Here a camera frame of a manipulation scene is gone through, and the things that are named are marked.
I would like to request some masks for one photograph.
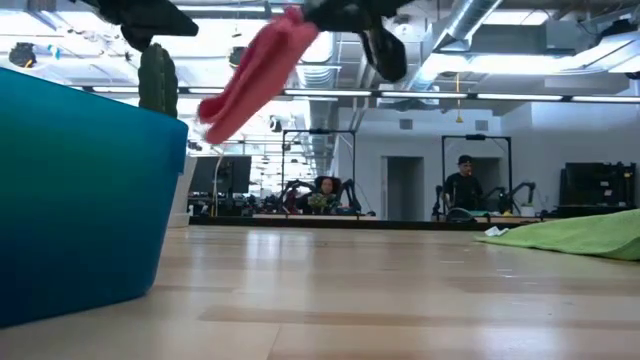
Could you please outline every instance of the pink cloth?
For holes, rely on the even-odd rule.
[[[205,139],[221,144],[282,91],[291,71],[318,36],[297,7],[285,9],[249,44],[240,65],[219,96],[200,103],[200,122],[212,124]]]

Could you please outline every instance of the blue container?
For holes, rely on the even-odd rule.
[[[0,69],[0,327],[144,295],[187,126]]]

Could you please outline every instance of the black cap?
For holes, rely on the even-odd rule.
[[[462,155],[458,158],[458,165],[470,163],[473,161],[473,158],[469,155]]]

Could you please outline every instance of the woman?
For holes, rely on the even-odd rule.
[[[318,176],[314,181],[316,191],[309,193],[300,198],[299,208],[304,214],[318,213],[324,215],[335,214],[340,206],[340,199],[337,198],[338,189],[340,188],[340,179],[332,178],[328,176]],[[322,207],[318,207],[318,197],[324,197],[324,204]]]

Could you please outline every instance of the green cactus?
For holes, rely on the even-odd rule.
[[[167,50],[153,44],[142,53],[138,69],[139,107],[178,117],[178,77]]]

